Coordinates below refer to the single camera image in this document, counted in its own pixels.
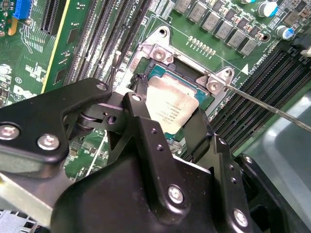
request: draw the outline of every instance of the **motherboard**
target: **motherboard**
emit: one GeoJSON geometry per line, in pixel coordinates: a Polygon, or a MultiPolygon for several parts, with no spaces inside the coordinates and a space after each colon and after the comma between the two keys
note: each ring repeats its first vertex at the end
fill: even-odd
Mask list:
{"type": "MultiPolygon", "coordinates": [[[[308,0],[0,0],[0,107],[90,77],[105,82],[118,51],[115,90],[147,77],[148,110],[173,154],[191,159],[182,127],[197,107],[238,153],[277,117],[214,77],[288,109],[311,87],[300,54],[311,46],[310,10],[308,0]]],[[[73,141],[68,177],[104,167],[107,143],[100,130],[73,141]]]]}

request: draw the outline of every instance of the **silver screw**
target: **silver screw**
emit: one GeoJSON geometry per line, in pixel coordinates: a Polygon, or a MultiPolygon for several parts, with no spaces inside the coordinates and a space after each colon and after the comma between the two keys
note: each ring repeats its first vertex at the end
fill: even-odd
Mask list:
{"type": "Polygon", "coordinates": [[[245,160],[246,160],[249,164],[253,163],[252,159],[251,159],[250,157],[248,157],[248,156],[245,157],[245,160]]]}
{"type": "Polygon", "coordinates": [[[157,52],[156,54],[155,54],[155,57],[157,58],[157,59],[162,59],[163,58],[163,53],[161,53],[161,52],[157,52]]]}
{"type": "Polygon", "coordinates": [[[99,84],[97,84],[96,86],[97,86],[98,89],[100,89],[100,90],[102,90],[102,91],[107,90],[106,85],[103,84],[103,83],[99,83],[99,84]]]}
{"type": "Polygon", "coordinates": [[[213,85],[210,86],[210,89],[211,89],[212,91],[216,91],[217,88],[218,88],[218,85],[216,85],[216,84],[213,84],[213,85]]]}
{"type": "Polygon", "coordinates": [[[19,129],[14,125],[0,125],[0,139],[12,140],[19,135],[19,129]]]}
{"type": "Polygon", "coordinates": [[[233,215],[234,215],[235,220],[237,221],[237,223],[241,227],[247,227],[248,226],[247,219],[246,219],[245,215],[242,213],[242,211],[234,210],[233,215]]]}
{"type": "Polygon", "coordinates": [[[153,53],[154,57],[158,61],[163,61],[165,59],[165,51],[161,49],[156,49],[153,53]]]}
{"type": "Polygon", "coordinates": [[[169,187],[169,197],[176,204],[180,204],[184,200],[183,193],[176,186],[170,186],[169,187]]]}
{"type": "Polygon", "coordinates": [[[45,134],[39,137],[38,146],[43,150],[55,150],[59,147],[59,140],[52,134],[45,134]]]}
{"type": "Polygon", "coordinates": [[[225,77],[226,78],[230,77],[231,75],[232,75],[232,71],[231,70],[228,69],[228,70],[225,71],[225,77]]]}

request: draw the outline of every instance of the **electrolytic capacitor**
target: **electrolytic capacitor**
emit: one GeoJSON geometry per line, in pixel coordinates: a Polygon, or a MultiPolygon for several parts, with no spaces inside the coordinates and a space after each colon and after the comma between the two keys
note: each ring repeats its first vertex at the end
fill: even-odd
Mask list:
{"type": "Polygon", "coordinates": [[[259,5],[257,13],[260,17],[273,17],[277,13],[277,9],[275,1],[264,1],[259,5]]]}
{"type": "Polygon", "coordinates": [[[276,29],[276,35],[284,40],[289,40],[294,35],[294,30],[284,25],[278,26],[276,29]]]}
{"type": "Polygon", "coordinates": [[[256,2],[256,0],[240,0],[241,3],[243,4],[249,4],[249,3],[253,3],[253,2],[256,2]]]}

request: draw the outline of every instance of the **blue connector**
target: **blue connector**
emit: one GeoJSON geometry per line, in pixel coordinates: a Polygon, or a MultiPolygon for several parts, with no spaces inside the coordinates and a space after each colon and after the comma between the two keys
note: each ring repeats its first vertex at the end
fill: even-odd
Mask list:
{"type": "Polygon", "coordinates": [[[17,0],[15,13],[13,16],[17,19],[26,19],[29,17],[32,0],[17,0]]]}

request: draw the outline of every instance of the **black memory slot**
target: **black memory slot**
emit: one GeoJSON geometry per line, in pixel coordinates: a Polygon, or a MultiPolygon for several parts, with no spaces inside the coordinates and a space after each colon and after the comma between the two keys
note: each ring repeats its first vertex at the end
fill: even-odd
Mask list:
{"type": "Polygon", "coordinates": [[[126,21],[126,18],[129,14],[130,9],[133,6],[134,2],[135,2],[135,0],[126,1],[126,4],[123,4],[123,6],[121,8],[120,17],[114,18],[114,21],[117,21],[117,19],[118,19],[118,22],[114,25],[113,28],[111,28],[109,36],[106,36],[107,39],[105,39],[105,42],[103,45],[103,52],[102,52],[102,54],[100,54],[100,59],[98,59],[98,61],[96,61],[96,63],[95,63],[96,70],[91,73],[91,75],[93,75],[93,73],[95,73],[94,77],[96,79],[100,78],[101,73],[102,73],[102,69],[105,66],[105,64],[107,63],[109,55],[112,53],[113,49],[115,48],[122,31],[125,30],[125,25],[126,25],[125,21],[126,21]]]}
{"type": "MultiPolygon", "coordinates": [[[[286,74],[288,69],[292,67],[295,64],[294,61],[286,61],[285,63],[279,63],[278,65],[275,66],[277,75],[272,76],[273,78],[267,79],[266,82],[262,82],[261,85],[258,85],[256,89],[253,89],[252,91],[252,96],[259,99],[263,100],[263,97],[266,95],[267,91],[273,87],[276,86],[277,82],[283,77],[283,75],[286,74]]],[[[235,127],[235,124],[232,124],[232,121],[234,120],[235,122],[237,119],[242,120],[244,116],[252,110],[254,106],[254,103],[249,101],[249,100],[243,100],[243,104],[239,105],[238,108],[235,110],[234,114],[231,115],[227,119],[227,125],[229,127],[224,128],[223,131],[219,132],[223,135],[228,134],[233,128],[235,127]]]]}
{"type": "MultiPolygon", "coordinates": [[[[82,34],[80,36],[79,43],[77,47],[75,48],[75,55],[72,60],[72,64],[70,67],[70,71],[66,77],[65,80],[65,85],[68,85],[69,83],[75,83],[78,80],[78,75],[80,73],[80,68],[82,67],[81,64],[79,64],[81,57],[85,57],[87,50],[90,46],[90,42],[94,36],[94,33],[96,29],[99,26],[99,22],[101,17],[99,16],[98,18],[95,18],[95,9],[97,6],[99,0],[93,0],[91,7],[89,8],[89,11],[86,15],[85,19],[85,26],[83,28],[82,34]]],[[[106,5],[107,1],[102,1],[101,3],[101,14],[104,12],[104,8],[106,5]]]]}
{"type": "Polygon", "coordinates": [[[104,13],[101,17],[101,21],[100,24],[96,30],[95,36],[91,42],[91,46],[86,54],[86,57],[88,57],[88,55],[90,54],[90,59],[87,61],[86,57],[84,58],[84,63],[83,63],[83,67],[80,71],[79,74],[79,78],[78,80],[83,80],[85,78],[87,78],[87,73],[90,69],[90,61],[92,60],[94,54],[95,54],[95,49],[97,48],[100,39],[105,36],[106,31],[107,31],[107,26],[108,26],[108,22],[109,19],[111,17],[114,5],[116,4],[117,0],[108,0],[108,3],[106,5],[106,7],[104,8],[104,13]]]}
{"type": "MultiPolygon", "coordinates": [[[[295,63],[293,60],[289,60],[287,64],[292,64],[295,63]]],[[[291,73],[291,74],[299,74],[301,75],[301,71],[299,70],[299,68],[297,67],[291,67],[290,69],[286,68],[288,67],[285,66],[285,68],[283,69],[283,72],[277,73],[277,75],[275,75],[275,78],[277,77],[282,77],[282,74],[284,75],[284,73],[291,73]]],[[[276,103],[274,103],[274,101],[278,100],[279,97],[281,97],[284,93],[284,90],[286,88],[288,88],[291,85],[294,85],[294,81],[296,80],[296,78],[299,75],[291,75],[289,76],[289,79],[278,79],[278,82],[274,83],[274,88],[270,88],[269,90],[267,89],[262,96],[258,97],[259,100],[264,101],[265,103],[275,106],[276,103]]],[[[235,137],[239,137],[240,134],[243,132],[243,128],[251,125],[254,120],[256,119],[256,116],[261,115],[261,113],[264,111],[265,109],[256,105],[255,103],[251,102],[248,100],[248,108],[246,108],[247,113],[245,113],[245,119],[240,118],[240,120],[242,120],[243,124],[238,125],[237,127],[235,127],[235,129],[232,132],[227,132],[229,133],[229,137],[228,137],[228,141],[233,141],[235,137]]]]}
{"type": "MultiPolygon", "coordinates": [[[[281,108],[311,79],[309,71],[291,55],[276,49],[240,89],[281,108]]],[[[211,124],[215,132],[224,137],[232,151],[235,151],[272,116],[268,110],[234,95],[211,124]]]]}
{"type": "Polygon", "coordinates": [[[120,64],[122,63],[122,61],[124,60],[124,58],[126,57],[129,49],[131,48],[131,45],[134,42],[134,39],[137,35],[137,32],[140,28],[140,25],[143,21],[143,19],[145,18],[145,15],[147,14],[147,11],[151,5],[151,3],[153,2],[153,0],[145,0],[142,4],[140,13],[137,14],[137,16],[135,17],[135,20],[133,21],[133,28],[131,28],[130,33],[127,35],[127,37],[121,41],[120,43],[120,51],[121,51],[121,56],[119,59],[119,63],[117,65],[117,67],[120,66],[120,64]]]}
{"type": "MultiPolygon", "coordinates": [[[[266,60],[262,63],[262,65],[255,71],[255,73],[248,78],[248,80],[243,84],[240,88],[242,91],[252,94],[253,91],[259,86],[264,79],[266,79],[271,72],[285,56],[284,53],[280,51],[274,51],[266,60]]],[[[245,99],[239,95],[234,95],[230,102],[226,105],[226,111],[220,111],[215,119],[212,121],[212,127],[214,130],[218,130],[222,124],[225,122],[224,119],[229,117],[229,114],[233,114],[235,109],[242,105],[245,99]]]]}
{"type": "MultiPolygon", "coordinates": [[[[281,108],[284,106],[302,87],[304,87],[310,80],[311,74],[308,73],[305,77],[300,77],[297,79],[298,83],[292,87],[288,87],[287,91],[289,91],[286,95],[282,96],[282,99],[275,105],[276,108],[281,108]]],[[[256,117],[259,121],[254,121],[254,124],[249,126],[247,129],[244,130],[243,137],[235,138],[231,143],[232,151],[236,151],[240,146],[244,144],[246,140],[252,137],[258,129],[260,129],[274,114],[269,112],[268,110],[264,110],[260,115],[256,117]]]]}

